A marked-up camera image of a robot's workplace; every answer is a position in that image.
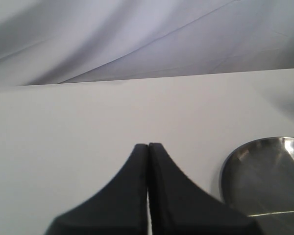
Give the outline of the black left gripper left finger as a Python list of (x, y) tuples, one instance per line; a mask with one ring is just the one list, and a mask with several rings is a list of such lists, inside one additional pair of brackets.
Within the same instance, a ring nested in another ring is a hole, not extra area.
[(114, 178), (93, 197), (56, 217), (48, 235), (146, 235), (148, 146), (137, 144)]

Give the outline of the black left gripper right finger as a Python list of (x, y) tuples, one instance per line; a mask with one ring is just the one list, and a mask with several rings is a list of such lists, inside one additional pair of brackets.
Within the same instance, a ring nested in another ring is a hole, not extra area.
[(198, 187), (160, 143), (149, 144), (148, 195), (154, 235), (257, 234), (253, 218)]

